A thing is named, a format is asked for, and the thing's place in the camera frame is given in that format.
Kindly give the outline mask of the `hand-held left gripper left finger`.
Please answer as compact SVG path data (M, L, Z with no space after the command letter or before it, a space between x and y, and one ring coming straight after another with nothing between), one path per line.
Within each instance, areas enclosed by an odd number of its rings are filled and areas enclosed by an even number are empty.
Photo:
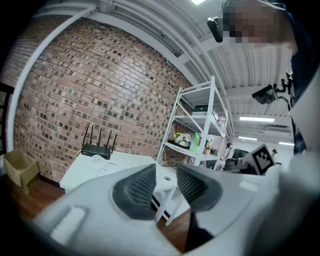
M151 200L156 165L88 180L43 210L34 224L64 254L178 256L158 230Z

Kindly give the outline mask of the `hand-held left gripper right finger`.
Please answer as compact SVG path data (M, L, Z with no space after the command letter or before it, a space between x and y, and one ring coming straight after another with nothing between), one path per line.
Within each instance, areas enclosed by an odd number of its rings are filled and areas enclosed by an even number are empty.
M177 166L177 184L190 206L189 237L253 237L277 193L280 170L266 175Z

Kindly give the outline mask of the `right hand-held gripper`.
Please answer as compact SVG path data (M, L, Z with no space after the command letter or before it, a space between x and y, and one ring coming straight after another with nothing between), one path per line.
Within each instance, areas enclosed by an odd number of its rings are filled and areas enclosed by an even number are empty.
M233 170L241 174L263 176L274 165L275 161L270 151L265 144L262 144L244 157L237 158Z

